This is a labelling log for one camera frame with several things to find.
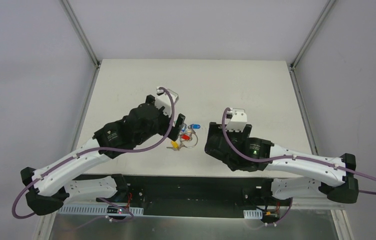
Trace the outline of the yellow key tag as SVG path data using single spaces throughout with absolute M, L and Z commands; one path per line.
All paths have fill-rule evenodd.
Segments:
M 168 146 L 167 149 L 171 149 L 173 151 L 179 151 L 180 145 L 175 141 L 170 141 L 170 146 Z

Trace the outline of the large silver keyring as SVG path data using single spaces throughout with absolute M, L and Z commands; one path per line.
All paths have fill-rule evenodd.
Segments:
M 179 133 L 179 146 L 181 148 L 192 149 L 197 146 L 198 140 L 198 135 L 193 129 L 187 129 Z

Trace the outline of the blue tag key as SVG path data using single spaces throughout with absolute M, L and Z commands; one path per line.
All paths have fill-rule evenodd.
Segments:
M 193 130 L 200 129 L 201 125 L 199 125 L 199 124 L 191 124 L 191 125 L 188 126 L 188 128 L 189 129 L 193 129 Z

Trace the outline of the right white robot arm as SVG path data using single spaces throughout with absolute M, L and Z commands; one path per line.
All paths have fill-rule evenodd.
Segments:
M 358 180 L 353 174 L 355 155 L 323 157 L 301 153 L 269 140 L 250 137 L 251 130 L 252 125 L 247 124 L 240 132 L 223 132 L 221 124 L 210 122 L 204 151 L 232 171 L 280 171 L 297 175 L 296 178 L 267 180 L 259 192 L 264 204 L 323 195 L 336 203 L 357 201 Z

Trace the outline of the red key tag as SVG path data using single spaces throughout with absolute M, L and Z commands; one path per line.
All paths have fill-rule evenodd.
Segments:
M 183 140 L 183 141 L 191 141 L 191 136 L 188 135 L 188 134 L 182 134 L 182 135 L 180 136 L 180 138 L 181 138 L 181 140 Z

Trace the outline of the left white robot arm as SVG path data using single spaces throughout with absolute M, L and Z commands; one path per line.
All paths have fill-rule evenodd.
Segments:
M 76 201 L 123 202 L 129 190 L 121 174 L 94 179 L 82 179 L 82 174 L 122 154 L 150 151 L 151 146 L 142 144 L 155 135 L 162 141 L 175 141 L 185 120 L 184 115 L 175 113 L 178 99 L 176 93 L 160 87 L 156 95 L 148 95 L 122 119 L 105 124 L 80 148 L 46 167 L 24 168 L 21 178 L 25 188 L 20 196 L 38 216 Z

